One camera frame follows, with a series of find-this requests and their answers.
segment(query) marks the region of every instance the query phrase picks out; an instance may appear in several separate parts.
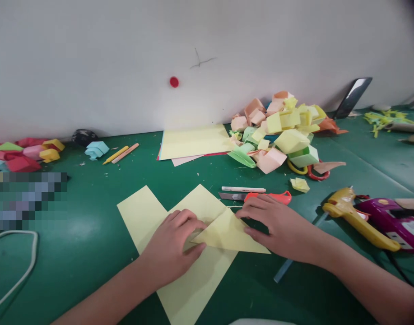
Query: pile of paper crafts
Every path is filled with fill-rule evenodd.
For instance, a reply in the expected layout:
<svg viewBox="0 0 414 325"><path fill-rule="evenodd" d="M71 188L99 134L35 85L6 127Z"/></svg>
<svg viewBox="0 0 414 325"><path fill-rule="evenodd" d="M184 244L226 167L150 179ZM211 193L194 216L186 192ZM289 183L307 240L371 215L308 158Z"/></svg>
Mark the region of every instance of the pile of paper crafts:
<svg viewBox="0 0 414 325"><path fill-rule="evenodd" d="M281 166L286 155L298 168L318 163L311 141L326 113L318 105L296 104L297 99L286 91L274 94L267 109L255 98L244 109L245 116L233 117L230 141L234 150L228 155L265 174Z"/></svg>

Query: yellow pencil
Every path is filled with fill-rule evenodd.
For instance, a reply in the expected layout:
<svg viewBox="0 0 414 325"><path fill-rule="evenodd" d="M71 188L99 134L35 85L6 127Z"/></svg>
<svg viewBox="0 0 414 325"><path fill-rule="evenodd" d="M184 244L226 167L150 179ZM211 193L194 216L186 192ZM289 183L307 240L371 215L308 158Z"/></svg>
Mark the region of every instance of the yellow pencil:
<svg viewBox="0 0 414 325"><path fill-rule="evenodd" d="M110 163L112 160L114 160L116 157L118 157L120 154L122 154L124 151L126 151L129 148L129 146L125 146L121 150L118 150L118 152L111 155L106 161L103 163L103 165L106 165L107 163Z"/></svg>

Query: black smartphone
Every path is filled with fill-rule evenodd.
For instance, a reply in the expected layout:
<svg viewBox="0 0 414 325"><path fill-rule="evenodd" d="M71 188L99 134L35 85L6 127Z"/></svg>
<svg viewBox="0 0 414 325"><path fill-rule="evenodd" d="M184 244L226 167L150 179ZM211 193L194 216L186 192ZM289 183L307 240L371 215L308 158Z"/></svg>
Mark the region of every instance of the black smartphone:
<svg viewBox="0 0 414 325"><path fill-rule="evenodd" d="M371 81L372 77L359 78L353 81L350 91L348 91L348 94L344 97L338 109L333 114L335 120L346 118L350 115L354 106L356 106Z"/></svg>

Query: yellow origami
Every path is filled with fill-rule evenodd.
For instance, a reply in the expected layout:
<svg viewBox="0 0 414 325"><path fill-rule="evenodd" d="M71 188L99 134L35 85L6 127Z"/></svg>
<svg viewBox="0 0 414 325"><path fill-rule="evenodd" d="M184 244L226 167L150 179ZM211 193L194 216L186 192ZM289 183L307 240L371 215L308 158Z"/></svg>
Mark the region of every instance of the yellow origami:
<svg viewBox="0 0 414 325"><path fill-rule="evenodd" d="M306 183L306 180L303 178L296 177L295 179L290 179L291 185L293 186L293 189L298 190L303 193L307 193L310 188Z"/></svg>
<svg viewBox="0 0 414 325"><path fill-rule="evenodd" d="M252 138L256 141L256 142L260 142L262 139L264 139L265 137L265 131L261 128L256 129L256 131L252 134Z"/></svg>

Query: utility knife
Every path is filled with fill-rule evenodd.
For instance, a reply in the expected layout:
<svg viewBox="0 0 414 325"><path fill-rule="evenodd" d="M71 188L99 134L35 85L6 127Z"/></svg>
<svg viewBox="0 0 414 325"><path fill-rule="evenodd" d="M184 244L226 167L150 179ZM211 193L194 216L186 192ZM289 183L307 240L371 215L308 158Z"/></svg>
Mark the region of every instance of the utility knife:
<svg viewBox="0 0 414 325"><path fill-rule="evenodd" d="M256 197L258 195L270 195L271 197L278 200L280 203L288 205L291 202L291 193L288 191L285 191L282 194L262 194L262 193L219 193L219 196L221 199L225 200L233 200L233 201L244 201L246 202L247 199L251 197Z"/></svg>

